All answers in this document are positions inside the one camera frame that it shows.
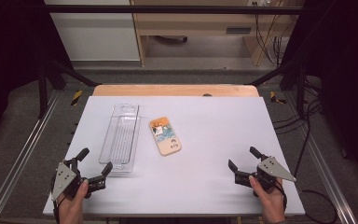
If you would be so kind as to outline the clear plastic tray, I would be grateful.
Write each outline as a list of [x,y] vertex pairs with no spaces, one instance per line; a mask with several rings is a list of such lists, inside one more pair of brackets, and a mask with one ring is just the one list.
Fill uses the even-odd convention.
[[140,106],[114,105],[100,153],[99,163],[112,164],[110,175],[129,174],[133,170],[139,126]]

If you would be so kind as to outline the cream printed phone case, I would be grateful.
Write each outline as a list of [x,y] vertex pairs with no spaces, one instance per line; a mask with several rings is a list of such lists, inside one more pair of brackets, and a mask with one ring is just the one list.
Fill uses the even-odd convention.
[[182,144],[168,118],[162,117],[151,120],[149,128],[162,156],[171,155],[182,149]]

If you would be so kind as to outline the wooden cabinet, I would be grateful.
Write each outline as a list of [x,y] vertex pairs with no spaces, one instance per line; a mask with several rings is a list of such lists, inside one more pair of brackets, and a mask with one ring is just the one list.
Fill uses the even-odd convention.
[[[130,0],[133,6],[301,7],[305,0]],[[255,66],[263,62],[275,36],[288,37],[296,15],[147,14],[133,15],[141,57],[146,39],[159,36],[240,36]]]

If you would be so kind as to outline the black metal crossbar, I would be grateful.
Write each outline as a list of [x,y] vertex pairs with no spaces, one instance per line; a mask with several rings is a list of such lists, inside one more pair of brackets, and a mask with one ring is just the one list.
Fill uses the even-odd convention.
[[50,13],[144,13],[144,14],[259,14],[300,15],[303,7],[207,7],[207,6],[92,6],[46,5]]

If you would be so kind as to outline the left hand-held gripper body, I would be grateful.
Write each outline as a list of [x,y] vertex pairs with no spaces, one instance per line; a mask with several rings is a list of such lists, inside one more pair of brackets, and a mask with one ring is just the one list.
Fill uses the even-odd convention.
[[[86,180],[82,177],[78,170],[77,164],[81,160],[72,158],[69,161],[62,161],[59,163],[55,176],[53,177],[53,184],[51,189],[51,200],[56,201],[60,195],[66,196],[72,200],[81,185]],[[88,191],[85,198],[88,199],[94,191],[105,188],[106,169],[101,171],[100,175],[87,179],[89,181]]]

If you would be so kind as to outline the black metal stand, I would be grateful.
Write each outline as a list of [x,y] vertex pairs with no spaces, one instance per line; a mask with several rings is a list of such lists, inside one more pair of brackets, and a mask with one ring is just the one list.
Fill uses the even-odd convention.
[[304,96],[305,96],[305,70],[301,63],[289,62],[280,67],[272,70],[266,75],[250,82],[251,86],[257,87],[264,82],[276,77],[277,75],[283,75],[280,87],[283,91],[291,90],[296,85],[296,112],[304,119]]
[[[57,70],[56,73],[50,74],[46,73],[45,69],[53,67]],[[63,90],[66,86],[66,82],[62,78],[62,74],[69,75],[74,79],[84,83],[89,87],[97,87],[98,83],[94,82],[82,75],[78,74],[73,68],[63,65],[55,60],[44,60],[39,68],[37,69],[38,75],[38,87],[39,87],[39,118],[42,119],[48,111],[48,90],[47,90],[47,80],[53,86],[54,90]]]

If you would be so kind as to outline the white cabinet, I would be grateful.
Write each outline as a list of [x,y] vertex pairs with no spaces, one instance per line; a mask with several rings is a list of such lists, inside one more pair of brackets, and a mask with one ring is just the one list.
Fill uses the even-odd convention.
[[51,13],[72,62],[139,61],[130,13]]

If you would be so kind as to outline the aluminium rail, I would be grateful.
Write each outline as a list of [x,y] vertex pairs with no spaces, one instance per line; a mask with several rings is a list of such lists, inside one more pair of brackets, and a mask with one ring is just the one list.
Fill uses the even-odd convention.
[[337,209],[337,215],[342,224],[357,224],[357,220],[341,190],[338,182],[334,178],[330,167],[326,163],[315,139],[311,134],[310,119],[306,117],[306,123],[300,127],[300,130],[305,138],[305,147],[308,149],[312,161],[318,170],[319,176],[322,179],[327,194],[332,204]]
[[48,107],[46,109],[46,112],[42,115],[40,119],[37,120],[26,142],[24,143],[20,154],[18,155],[14,164],[11,166],[11,169],[6,176],[5,181],[0,188],[0,215],[7,203],[8,198],[10,197],[13,189],[15,188],[19,180],[27,161],[32,155],[34,148],[42,132],[44,131],[48,120],[52,112],[54,111],[57,101],[61,95],[62,91],[53,91],[51,93],[51,96],[48,99]]

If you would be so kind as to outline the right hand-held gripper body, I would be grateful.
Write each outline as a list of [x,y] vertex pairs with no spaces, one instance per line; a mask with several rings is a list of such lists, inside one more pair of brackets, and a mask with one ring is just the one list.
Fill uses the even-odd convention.
[[275,157],[266,157],[256,166],[256,171],[253,173],[245,173],[239,171],[237,166],[234,166],[234,182],[236,184],[251,187],[249,177],[254,177],[262,186],[263,190],[271,189],[275,186],[277,178],[296,182],[296,178],[287,171]]

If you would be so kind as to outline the person's left hand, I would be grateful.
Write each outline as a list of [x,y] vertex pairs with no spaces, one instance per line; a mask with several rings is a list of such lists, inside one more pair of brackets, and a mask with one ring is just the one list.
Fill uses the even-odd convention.
[[83,201],[88,193],[89,181],[84,180],[73,200],[62,199],[59,205],[59,217],[81,217],[83,219]]

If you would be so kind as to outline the person's right hand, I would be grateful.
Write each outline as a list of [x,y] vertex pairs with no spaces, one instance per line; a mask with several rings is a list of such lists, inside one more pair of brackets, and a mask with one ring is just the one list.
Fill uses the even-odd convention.
[[269,220],[286,219],[283,208],[283,195],[277,189],[264,191],[261,184],[253,176],[249,177],[251,187],[262,205],[262,218]]

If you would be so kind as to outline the black curtain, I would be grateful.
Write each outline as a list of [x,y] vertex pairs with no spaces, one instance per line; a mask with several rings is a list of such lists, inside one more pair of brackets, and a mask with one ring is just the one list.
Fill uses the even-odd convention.
[[40,9],[44,4],[45,0],[0,0],[0,120],[10,92],[37,80],[34,49],[14,21],[15,14],[34,28],[53,59],[72,65],[50,14]]
[[322,81],[322,98],[348,152],[358,161],[358,0],[305,0],[319,9],[301,15],[283,60],[295,57],[301,42],[318,25],[302,68]]

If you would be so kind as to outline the white table board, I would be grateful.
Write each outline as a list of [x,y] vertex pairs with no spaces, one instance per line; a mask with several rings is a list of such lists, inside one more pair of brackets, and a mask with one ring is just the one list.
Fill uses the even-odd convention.
[[[259,163],[250,147],[286,160],[261,97],[98,97],[85,106],[66,154],[85,147],[79,164],[83,176],[98,175],[103,141],[114,105],[140,106],[140,131],[133,170],[107,179],[105,189],[83,203],[88,215],[101,217],[231,217],[258,214],[261,206],[251,189],[235,184],[232,160],[253,172]],[[149,128],[166,117],[182,149],[162,156]]]

